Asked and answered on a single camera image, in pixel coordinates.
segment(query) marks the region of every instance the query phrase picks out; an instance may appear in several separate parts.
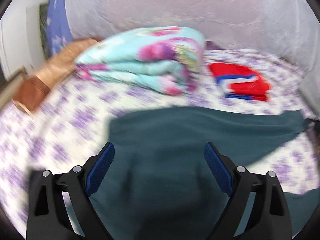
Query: blue textured pad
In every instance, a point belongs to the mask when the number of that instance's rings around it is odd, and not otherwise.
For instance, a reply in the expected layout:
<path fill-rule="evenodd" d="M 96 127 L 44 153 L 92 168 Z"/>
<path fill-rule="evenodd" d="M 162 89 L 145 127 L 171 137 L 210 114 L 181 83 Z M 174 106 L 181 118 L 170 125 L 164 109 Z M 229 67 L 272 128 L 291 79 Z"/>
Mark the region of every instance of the blue textured pad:
<path fill-rule="evenodd" d="M 92 193 L 96 193 L 98 191 L 114 157 L 115 147 L 112 143 L 110 143 L 87 176 L 85 187 L 85 193 L 87 196 L 90 196 Z"/>
<path fill-rule="evenodd" d="M 233 194 L 232 177 L 209 143 L 207 143 L 204 147 L 204 158 L 221 191 L 223 193 L 227 193 L 228 196 L 231 197 L 231 195 Z"/>

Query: bed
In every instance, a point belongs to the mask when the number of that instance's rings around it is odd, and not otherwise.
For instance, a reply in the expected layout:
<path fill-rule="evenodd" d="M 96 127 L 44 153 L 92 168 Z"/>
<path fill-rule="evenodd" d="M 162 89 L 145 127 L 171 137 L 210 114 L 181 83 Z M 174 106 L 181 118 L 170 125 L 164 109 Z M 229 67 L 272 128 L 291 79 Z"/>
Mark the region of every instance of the bed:
<path fill-rule="evenodd" d="M 211 62 L 247 65 L 260 71 L 272 85 L 270 100 L 224 98 L 207 70 L 206 66 Z M 110 120 L 130 111 L 201 106 L 243 114 L 273 115 L 302 109 L 304 117 L 314 118 L 310 106 L 298 92 L 304 73 L 305 70 L 277 56 L 255 49 L 207 50 L 199 87 L 189 95 L 172 97 L 139 87 L 89 82 L 71 76 L 49 95 L 35 115 L 28 116 L 9 103 L 0 113 L 0 202 L 3 209 L 25 238 L 29 169 L 62 173 L 82 165 L 108 141 Z M 318 188 L 318 160 L 313 139 L 312 134 L 301 133 L 247 168 L 255 173 L 275 171 L 285 192 L 303 194 Z M 64 199 L 69 205 L 67 194 Z"/>

